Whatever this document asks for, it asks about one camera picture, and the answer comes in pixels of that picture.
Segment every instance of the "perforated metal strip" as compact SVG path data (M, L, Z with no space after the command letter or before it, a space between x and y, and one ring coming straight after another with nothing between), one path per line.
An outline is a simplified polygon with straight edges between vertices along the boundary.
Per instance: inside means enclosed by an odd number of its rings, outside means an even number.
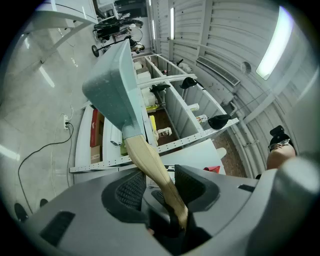
M234 124L236 124L238 122L238 119L232 119L229 120L228 123L220 130L214 130L212 128L207 129L205 131L202 132L198 132L194 135L182 138L182 139L178 139L174 142L170 142L168 144L162 145L162 146L158 146L156 148L156 151L160 154L184 145L188 145L190 143L196 142L198 140L201 139L207 139L209 137L211 137L212 135L214 135L215 133L218 133ZM115 159L110 159L109 161L102 161L102 162L97 162L97 163L93 163L93 164L89 164L89 165L84 165L84 166L78 166L78 167L71 167L69 168L69 172L70 173L82 173L82 172L90 172L90 171L101 171L101 170L105 170L109 167L112 166L117 166L117 165L123 165L123 164L129 164L131 162L131 159L129 156L123 156L123 157L118 157Z

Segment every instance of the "wooden handle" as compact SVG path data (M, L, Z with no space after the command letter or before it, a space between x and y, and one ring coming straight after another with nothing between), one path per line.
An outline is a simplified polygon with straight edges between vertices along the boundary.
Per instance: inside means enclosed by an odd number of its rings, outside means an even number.
M181 199L159 154L145 141L142 135L126 138L124 143L132 162L157 183L162 190L165 202L174 209L180 226L186 229L188 208Z

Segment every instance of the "black wheel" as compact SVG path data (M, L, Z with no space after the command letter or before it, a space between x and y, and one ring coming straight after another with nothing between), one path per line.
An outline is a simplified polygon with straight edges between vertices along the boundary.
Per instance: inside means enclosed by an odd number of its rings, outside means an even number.
M46 203L48 203L48 200L42 198L42 199L40 200L40 207L44 206Z
M15 211L16 217L20 222L25 222L28 219L28 214L20 203L16 202L14 204L14 211Z
M95 45L92 45L91 49L92 49L92 52L93 52L94 56L99 57L98 48Z

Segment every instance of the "red object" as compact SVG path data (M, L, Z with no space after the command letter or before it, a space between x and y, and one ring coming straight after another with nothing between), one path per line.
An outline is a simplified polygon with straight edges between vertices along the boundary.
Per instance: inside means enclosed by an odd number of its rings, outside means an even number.
M220 165L218 165L218 166L205 167L204 170L205 170L205 171L208 171L208 172L213 172L213 173L218 174L219 171L220 171Z
M96 146L97 141L97 122L98 122L98 109L94 109L92 113L91 121L91 132L90 132L90 147L93 148Z

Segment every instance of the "electrical cord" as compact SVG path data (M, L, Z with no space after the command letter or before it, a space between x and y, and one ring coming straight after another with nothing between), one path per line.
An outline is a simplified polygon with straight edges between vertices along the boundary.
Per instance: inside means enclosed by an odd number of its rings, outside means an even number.
M49 144L47 144L47 145L44 145L44 146L43 146L42 148L40 148L39 150L34 151L34 152L32 152L31 154L29 154L25 159L23 159L23 161L22 161L22 162L20 163L20 165L19 165L19 168L18 168L19 183L20 183L20 186L21 186L22 193L23 193L23 196L24 196L24 198L25 198L26 204L28 205L29 210L30 210L30 212L31 212L32 214L33 214L33 211L31 210L31 207L30 207L30 204L29 204L29 202L28 202L26 193L25 193L25 191L24 191L24 187L22 186L22 182L21 182L21 178L20 178L20 168L21 168L21 166L23 165L23 163L24 163L29 157L31 157L33 154L41 151L41 150L44 149L45 147L50 146L50 145L63 144L63 143L66 143L68 140L70 140L71 137L72 137L72 135L73 135L73 133L74 133L74 126L73 126L72 123L70 123L70 122L65 122L65 124L72 126L72 133L71 133L70 137L69 137L67 140L62 141L62 142L49 143Z
M68 183L68 188L70 188L70 184L69 184L69 178L68 178L68 169L69 169L69 160L70 160L70 155L71 155L71 148L72 148L72 138L71 138L71 131L69 130L69 134L70 134L70 150L69 150L69 156L68 156L68 162L66 164L66 182Z
M74 108L72 107L72 104L71 104L71 101L70 101L70 108L71 108L71 110L72 110L72 114L71 114L71 117L68 119L68 121L70 121L71 119L72 119L72 117L74 116Z
M136 44L138 44L138 43L140 43L140 41L142 40L142 38L144 37L144 33L142 32L142 30L141 29L139 29L139 28L137 28L138 30L140 30L140 32L141 32L141 38L140 38L140 40L138 41L138 42L136 42Z
M199 85L201 85L202 88L204 88L204 86L199 83L196 79L194 79L194 81L196 81ZM239 108L236 112L238 112L239 110L242 110L243 108L245 108L246 106L248 106L250 103L254 102L255 100L257 100L259 97L261 97L262 95L266 94L267 92L269 92L271 89L268 89L266 91L264 91L263 93L261 93L258 97L254 98L253 100L251 100L249 103L247 103L246 105L244 105L243 107Z
M55 143L55 139L56 139L56 133L57 133L57 129L58 129L58 125L59 125L59 119L62 115L66 115L65 113L61 113L58 117L58 120L56 122L56 126L55 126L55 130L54 130L54 135L53 135L53 141L52 143ZM51 176L51 184L53 187L53 192L54 192L54 196L57 196L57 192L56 192L56 188L55 188L55 183L54 183L54 176L53 176L53 169L52 169L52 156L53 156L53 152L54 152L54 146L52 145L51 147L51 156L50 156L50 176Z
M57 28L56 30L59 32L59 34L61 35L61 37L64 37L64 35L62 34L60 28ZM75 45L72 45L71 43L69 43L68 40L65 40L65 41L66 41L71 47L75 47Z

